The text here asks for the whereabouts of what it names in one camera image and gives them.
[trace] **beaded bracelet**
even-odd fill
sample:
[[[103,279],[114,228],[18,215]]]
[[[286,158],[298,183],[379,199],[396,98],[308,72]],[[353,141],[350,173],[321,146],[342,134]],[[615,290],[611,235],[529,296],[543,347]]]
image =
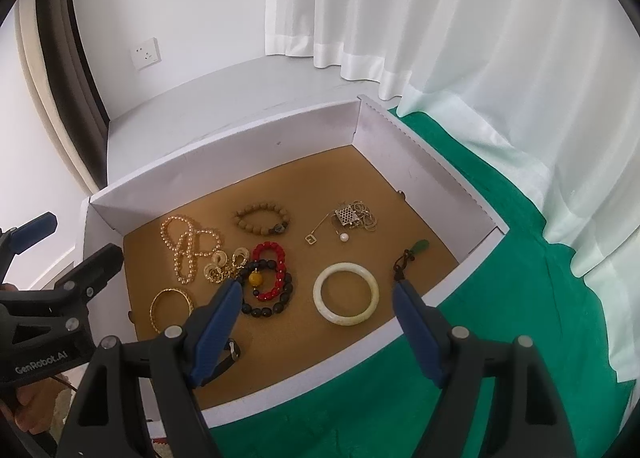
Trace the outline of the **beaded bracelet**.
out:
[[[157,333],[160,333],[160,330],[158,329],[158,326],[156,325],[156,317],[155,317],[156,302],[158,302],[158,298],[162,294],[165,294],[166,292],[177,292],[178,294],[180,294],[187,301],[187,305],[189,306],[189,315],[191,315],[193,313],[193,302],[191,301],[191,297],[189,297],[189,295],[185,291],[180,290],[179,288],[165,288],[164,290],[161,290],[154,297],[154,300],[151,302],[151,307],[149,307],[149,319],[151,319],[151,326],[153,327],[153,329]]]
[[[261,227],[260,225],[254,225],[249,222],[245,222],[242,218],[254,211],[273,211],[280,216],[280,222],[276,223],[273,227]],[[260,234],[261,236],[269,236],[274,234],[282,234],[287,230],[290,218],[289,212],[281,205],[274,202],[262,202],[253,205],[248,205],[244,209],[240,209],[234,213],[234,222],[238,227],[246,232],[252,232],[253,234]]]
[[[278,261],[259,259],[261,253],[265,250],[273,250],[277,255]],[[285,305],[289,302],[291,293],[293,292],[293,278],[291,274],[287,272],[287,267],[284,263],[284,249],[275,242],[264,242],[254,248],[253,257],[254,260],[249,262],[247,266],[238,273],[238,281],[244,285],[244,282],[248,279],[249,284],[254,288],[253,294],[259,301],[270,301],[278,295],[280,295],[280,297],[279,301],[273,305],[273,310],[269,307],[254,308],[243,298],[242,313],[251,314],[253,317],[270,317],[273,313],[281,313]],[[260,271],[266,269],[276,271],[276,281],[270,292],[261,294],[258,290],[263,283]]]
[[[168,227],[174,220],[181,221],[187,224],[186,232],[183,232],[178,241],[174,244],[169,236]],[[210,234],[215,240],[215,245],[211,250],[205,250],[203,252],[196,252],[196,238],[203,234]],[[190,284],[196,278],[197,266],[196,258],[208,258],[213,255],[214,252],[220,249],[222,241],[220,234],[215,229],[197,229],[195,222],[183,215],[169,216],[162,222],[160,227],[160,236],[164,241],[164,244],[169,247],[174,253],[174,274],[178,283],[181,285]],[[182,269],[182,260],[186,259],[189,265],[189,271],[184,276],[180,270]]]

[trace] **floor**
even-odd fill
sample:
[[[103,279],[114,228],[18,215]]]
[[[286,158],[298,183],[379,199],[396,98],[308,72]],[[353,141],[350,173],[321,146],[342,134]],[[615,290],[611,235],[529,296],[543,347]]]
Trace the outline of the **floor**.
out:
[[[265,56],[199,77],[144,102],[110,124],[107,176],[114,183],[146,164],[228,128],[282,112],[366,94],[378,83],[347,81],[311,58]]]

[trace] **green cloth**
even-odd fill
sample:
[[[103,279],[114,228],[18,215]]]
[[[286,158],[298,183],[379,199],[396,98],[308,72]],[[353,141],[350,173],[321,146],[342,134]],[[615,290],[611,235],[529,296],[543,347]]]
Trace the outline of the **green cloth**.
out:
[[[467,326],[482,338],[532,336],[562,397],[578,455],[601,456],[617,434],[633,383],[616,382],[600,301],[569,270],[574,251],[548,244],[542,237],[545,220],[534,205],[433,119],[413,114],[403,121],[449,160],[510,227],[487,260],[441,305],[442,313],[451,324]],[[465,457],[480,449],[492,389],[492,380],[485,379]],[[400,337],[307,394],[211,431],[226,458],[410,457],[439,394]]]

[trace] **white curtain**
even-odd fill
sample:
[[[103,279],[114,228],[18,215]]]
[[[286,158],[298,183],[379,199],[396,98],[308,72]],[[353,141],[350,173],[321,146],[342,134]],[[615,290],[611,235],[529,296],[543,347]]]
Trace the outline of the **white curtain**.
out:
[[[267,0],[266,52],[402,96],[540,209],[640,377],[640,38],[618,0]]]

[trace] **white jade bangle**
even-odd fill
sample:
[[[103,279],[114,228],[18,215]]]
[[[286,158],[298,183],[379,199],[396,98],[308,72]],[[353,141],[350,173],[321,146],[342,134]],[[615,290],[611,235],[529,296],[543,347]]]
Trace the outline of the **white jade bangle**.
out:
[[[326,281],[326,278],[336,272],[353,272],[363,278],[369,285],[369,288],[371,289],[371,303],[361,314],[353,317],[344,317],[333,313],[322,301],[322,285]],[[366,321],[376,310],[379,299],[380,291],[378,289],[378,282],[376,281],[376,278],[374,278],[373,274],[366,268],[355,263],[336,263],[328,266],[320,273],[316,279],[316,283],[314,284],[314,303],[316,304],[316,308],[318,308],[322,317],[334,324],[339,324],[340,326],[354,326],[355,324],[360,324],[361,322]]]

